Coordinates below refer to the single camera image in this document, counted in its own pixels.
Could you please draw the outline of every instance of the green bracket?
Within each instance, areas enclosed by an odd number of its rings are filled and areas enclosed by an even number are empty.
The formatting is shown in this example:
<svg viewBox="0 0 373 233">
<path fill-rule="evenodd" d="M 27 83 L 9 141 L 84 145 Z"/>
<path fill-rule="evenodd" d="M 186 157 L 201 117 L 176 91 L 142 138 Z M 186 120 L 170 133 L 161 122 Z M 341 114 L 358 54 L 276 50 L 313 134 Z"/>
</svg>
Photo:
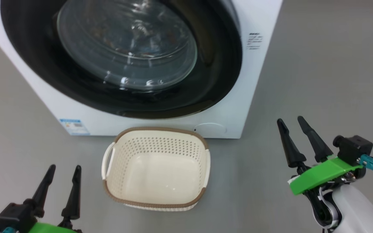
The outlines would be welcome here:
<svg viewBox="0 0 373 233">
<path fill-rule="evenodd" d="M 28 233 L 76 233 L 75 231 L 50 224 L 36 223 Z"/>
<path fill-rule="evenodd" d="M 290 183 L 290 189 L 294 195 L 299 195 L 306 190 L 324 184 L 357 168 L 362 168 L 362 166 L 351 166 L 338 157 L 328 159 L 323 163 L 310 168 L 293 180 L 293 182 Z"/>
</svg>

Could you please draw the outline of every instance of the white washing machine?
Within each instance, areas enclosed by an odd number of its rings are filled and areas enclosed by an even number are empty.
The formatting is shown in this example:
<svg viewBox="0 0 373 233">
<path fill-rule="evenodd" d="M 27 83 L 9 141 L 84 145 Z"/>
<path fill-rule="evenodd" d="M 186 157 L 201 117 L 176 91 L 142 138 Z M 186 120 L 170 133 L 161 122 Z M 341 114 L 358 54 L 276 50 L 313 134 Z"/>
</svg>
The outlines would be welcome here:
<svg viewBox="0 0 373 233">
<path fill-rule="evenodd" d="M 0 0 L 0 47 L 71 135 L 238 139 L 281 0 Z"/>
</svg>

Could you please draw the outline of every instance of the white plastic basket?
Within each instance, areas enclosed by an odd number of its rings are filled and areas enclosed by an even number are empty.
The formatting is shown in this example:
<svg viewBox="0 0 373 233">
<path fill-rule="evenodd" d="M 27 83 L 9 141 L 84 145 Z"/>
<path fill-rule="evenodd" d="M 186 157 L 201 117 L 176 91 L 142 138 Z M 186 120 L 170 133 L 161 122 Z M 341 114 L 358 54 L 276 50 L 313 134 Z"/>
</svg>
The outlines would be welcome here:
<svg viewBox="0 0 373 233">
<path fill-rule="evenodd" d="M 209 174 L 206 141 L 173 128 L 125 130 L 107 148 L 102 162 L 103 184 L 112 199 L 155 211 L 193 208 L 205 192 Z"/>
</svg>

